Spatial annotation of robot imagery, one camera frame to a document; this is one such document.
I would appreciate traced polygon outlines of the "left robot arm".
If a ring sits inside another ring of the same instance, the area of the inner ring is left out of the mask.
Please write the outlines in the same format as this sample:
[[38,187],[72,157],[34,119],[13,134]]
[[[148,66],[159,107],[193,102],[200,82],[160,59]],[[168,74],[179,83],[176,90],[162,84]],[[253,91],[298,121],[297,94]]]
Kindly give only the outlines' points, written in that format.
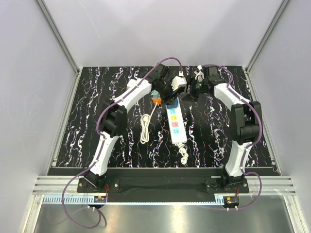
[[130,80],[123,94],[104,101],[103,111],[96,123],[96,132],[100,136],[99,143],[94,158],[84,173],[84,179],[92,191],[100,192],[104,189],[108,161],[116,141],[127,128],[131,108],[152,91],[160,94],[163,104],[172,105],[185,89],[187,81],[183,68],[180,66],[177,76],[171,79],[167,77],[168,72],[170,70],[167,66],[158,63],[143,77]]

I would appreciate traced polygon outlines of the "orange power strip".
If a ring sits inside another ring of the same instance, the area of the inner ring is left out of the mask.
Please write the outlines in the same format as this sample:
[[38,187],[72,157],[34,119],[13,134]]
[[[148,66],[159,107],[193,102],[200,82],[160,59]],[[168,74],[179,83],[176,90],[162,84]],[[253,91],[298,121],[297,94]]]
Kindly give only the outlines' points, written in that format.
[[154,104],[158,104],[158,105],[162,104],[162,99],[161,99],[160,93],[159,93],[159,95],[157,97],[153,96],[153,103]]

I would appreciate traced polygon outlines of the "blue cube adapter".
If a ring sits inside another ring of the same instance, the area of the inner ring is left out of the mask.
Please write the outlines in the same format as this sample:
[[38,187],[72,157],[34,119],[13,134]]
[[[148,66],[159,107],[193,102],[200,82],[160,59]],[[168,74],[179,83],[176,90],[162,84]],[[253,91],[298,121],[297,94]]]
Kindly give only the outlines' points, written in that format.
[[166,102],[166,105],[175,105],[175,99],[179,96],[179,93],[178,92],[174,92],[172,93],[167,102]]

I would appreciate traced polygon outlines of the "white power strip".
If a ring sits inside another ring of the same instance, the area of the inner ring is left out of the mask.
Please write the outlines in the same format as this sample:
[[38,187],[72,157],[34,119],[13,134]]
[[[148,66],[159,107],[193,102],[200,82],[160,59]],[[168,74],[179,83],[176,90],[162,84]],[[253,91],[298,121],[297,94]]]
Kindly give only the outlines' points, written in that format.
[[185,144],[187,142],[187,135],[179,98],[175,99],[173,105],[166,105],[166,112],[172,144]]

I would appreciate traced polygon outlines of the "teal USB charger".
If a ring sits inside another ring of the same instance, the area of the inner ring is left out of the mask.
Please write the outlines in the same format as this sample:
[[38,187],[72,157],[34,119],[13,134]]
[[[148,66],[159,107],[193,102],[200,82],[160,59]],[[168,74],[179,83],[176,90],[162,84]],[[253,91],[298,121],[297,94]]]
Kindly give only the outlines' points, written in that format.
[[158,93],[156,90],[154,90],[154,91],[153,91],[153,96],[154,96],[154,97],[157,97],[158,95],[159,95],[159,93]]

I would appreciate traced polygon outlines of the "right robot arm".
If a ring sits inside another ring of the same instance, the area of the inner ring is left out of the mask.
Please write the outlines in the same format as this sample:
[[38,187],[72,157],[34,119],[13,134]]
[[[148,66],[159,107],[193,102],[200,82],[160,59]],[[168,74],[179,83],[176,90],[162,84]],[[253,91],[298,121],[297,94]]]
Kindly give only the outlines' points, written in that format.
[[198,66],[189,75],[181,99],[196,102],[201,94],[209,94],[221,101],[230,111],[229,132],[232,147],[220,181],[215,188],[232,192],[243,185],[245,165],[251,148],[262,136],[261,104],[236,92],[230,82],[221,78],[219,65]]

